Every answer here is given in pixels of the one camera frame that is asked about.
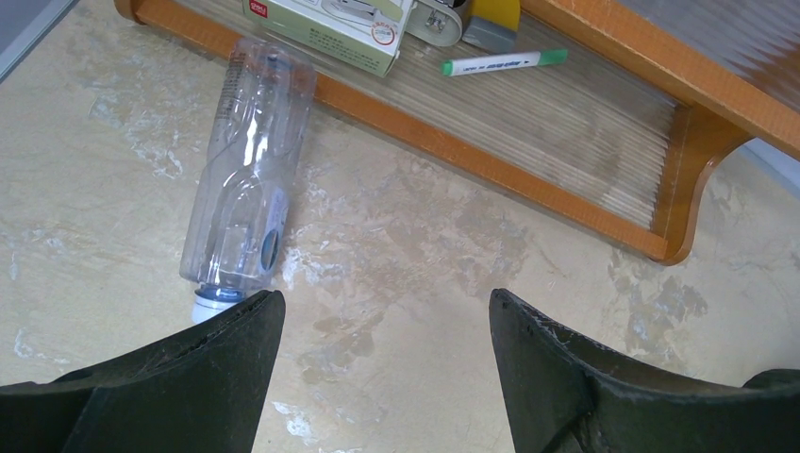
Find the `wooden three-tier shelf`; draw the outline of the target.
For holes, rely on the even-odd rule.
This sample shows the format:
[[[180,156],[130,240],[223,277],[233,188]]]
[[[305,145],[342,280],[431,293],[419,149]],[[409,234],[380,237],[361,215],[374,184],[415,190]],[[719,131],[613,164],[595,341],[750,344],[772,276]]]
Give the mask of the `wooden three-tier shelf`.
[[[119,1],[225,57],[245,37],[306,53],[317,100],[665,265],[708,178],[755,139],[799,158],[795,1],[451,1],[448,47],[409,34],[383,77],[246,17],[244,1]],[[561,64],[445,76],[443,62],[567,49]]]

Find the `clear bottle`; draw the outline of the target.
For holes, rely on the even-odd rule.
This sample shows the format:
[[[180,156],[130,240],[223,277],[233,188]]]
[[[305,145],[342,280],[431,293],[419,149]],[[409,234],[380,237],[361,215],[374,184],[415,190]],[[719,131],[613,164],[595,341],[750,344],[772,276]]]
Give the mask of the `clear bottle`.
[[[179,274],[202,323],[271,283],[316,89],[308,58],[238,40],[208,142]]]

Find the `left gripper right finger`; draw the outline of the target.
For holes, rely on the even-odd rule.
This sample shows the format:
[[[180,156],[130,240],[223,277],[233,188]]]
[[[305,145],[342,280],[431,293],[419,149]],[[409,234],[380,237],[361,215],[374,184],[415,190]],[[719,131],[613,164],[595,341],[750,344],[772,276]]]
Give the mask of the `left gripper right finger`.
[[[799,373],[728,386],[632,359],[505,289],[492,346],[518,452],[795,452]]]

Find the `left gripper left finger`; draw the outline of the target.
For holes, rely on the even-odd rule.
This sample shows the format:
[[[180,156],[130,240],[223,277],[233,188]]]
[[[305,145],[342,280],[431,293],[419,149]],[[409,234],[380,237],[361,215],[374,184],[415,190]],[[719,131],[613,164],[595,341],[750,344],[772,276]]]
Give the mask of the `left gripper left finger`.
[[[1,390],[5,452],[249,452],[286,314],[262,291],[54,381]]]

